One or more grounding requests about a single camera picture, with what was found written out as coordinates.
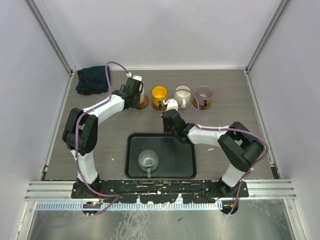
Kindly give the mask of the pink ceramic mug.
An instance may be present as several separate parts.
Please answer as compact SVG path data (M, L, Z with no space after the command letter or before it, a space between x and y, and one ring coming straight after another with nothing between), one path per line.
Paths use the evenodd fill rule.
M144 100L145 100L145 89L144 89L144 87L142 86L142 87L141 87L139 104L142 105L143 102L144 102Z

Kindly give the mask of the light cork coaster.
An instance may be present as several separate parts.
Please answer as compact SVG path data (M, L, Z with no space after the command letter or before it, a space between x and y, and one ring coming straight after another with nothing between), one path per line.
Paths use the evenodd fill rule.
M190 101L189 102L184 102L182 101L182 103L185 103L185 105L179 105L178 102L176 100L171 100L171 105L175 108L175 109L185 109L190 105Z

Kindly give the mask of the white ceramic mug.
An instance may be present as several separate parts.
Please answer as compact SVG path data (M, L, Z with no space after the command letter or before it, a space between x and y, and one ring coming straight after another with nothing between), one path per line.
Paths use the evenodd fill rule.
M179 105L185 105L182 102L191 102L191 90L187 86L178 86L176 92L174 93L174 99Z

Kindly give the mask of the yellow mug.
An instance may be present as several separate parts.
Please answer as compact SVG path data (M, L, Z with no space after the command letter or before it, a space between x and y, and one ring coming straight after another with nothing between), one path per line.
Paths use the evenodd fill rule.
M158 85L152 89L151 95L156 98L166 98L167 99L168 90L164 86Z

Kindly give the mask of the purple glass mug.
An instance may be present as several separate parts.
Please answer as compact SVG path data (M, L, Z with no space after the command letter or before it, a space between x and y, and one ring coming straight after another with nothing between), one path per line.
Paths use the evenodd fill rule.
M207 107L212 101L214 90L209 85L200 85L196 90L196 97L200 106Z

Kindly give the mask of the grey glass mug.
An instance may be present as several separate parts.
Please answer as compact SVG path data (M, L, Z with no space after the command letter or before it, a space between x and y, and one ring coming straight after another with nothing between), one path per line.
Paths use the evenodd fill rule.
M152 172L157 169L159 165L158 155L152 150L144 150L139 154L138 166L146 172L147 178L152 178Z

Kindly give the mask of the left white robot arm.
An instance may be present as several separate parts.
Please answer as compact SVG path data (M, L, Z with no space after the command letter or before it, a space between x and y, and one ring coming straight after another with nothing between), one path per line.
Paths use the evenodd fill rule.
M126 109L138 109L144 89L142 77L129 77L119 90L115 90L106 99L84 108L73 108L68 116L62 140L71 151L78 171L78 179L85 183L82 192L88 198L100 193L98 172L94 163L94 148L98 142L98 127L114 114Z

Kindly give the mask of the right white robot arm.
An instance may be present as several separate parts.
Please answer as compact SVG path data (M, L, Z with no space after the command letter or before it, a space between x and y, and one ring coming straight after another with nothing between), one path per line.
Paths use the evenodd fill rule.
M250 132L242 123L235 121L230 126L209 127L186 123L175 109L161 115L163 129L172 133L179 142L190 145L220 147L229 160L229 166L219 179L219 191L231 197L239 182L259 160L268 147L263 138Z

